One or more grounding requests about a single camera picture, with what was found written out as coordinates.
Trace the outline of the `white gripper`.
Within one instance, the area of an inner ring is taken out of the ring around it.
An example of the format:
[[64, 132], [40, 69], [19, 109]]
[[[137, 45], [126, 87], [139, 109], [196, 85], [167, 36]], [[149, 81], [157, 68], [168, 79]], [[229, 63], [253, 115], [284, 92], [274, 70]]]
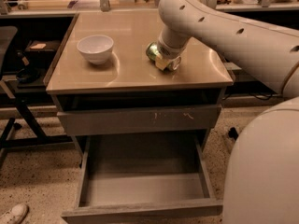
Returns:
[[167, 45], [161, 38], [159, 38], [157, 41], [157, 49], [163, 56], [163, 58], [156, 57], [155, 66], [163, 71], [170, 64], [170, 61], [168, 59], [176, 59], [186, 49], [186, 46], [173, 48], [170, 45]]

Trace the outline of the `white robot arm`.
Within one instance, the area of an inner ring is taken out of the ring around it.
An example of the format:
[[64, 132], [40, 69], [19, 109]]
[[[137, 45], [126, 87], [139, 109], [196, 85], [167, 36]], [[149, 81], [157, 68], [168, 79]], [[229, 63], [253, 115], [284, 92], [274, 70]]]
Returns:
[[223, 224], [299, 224], [299, 34], [219, 12], [216, 0], [160, 0], [159, 14], [165, 58], [177, 58], [196, 38], [284, 98], [235, 141]]

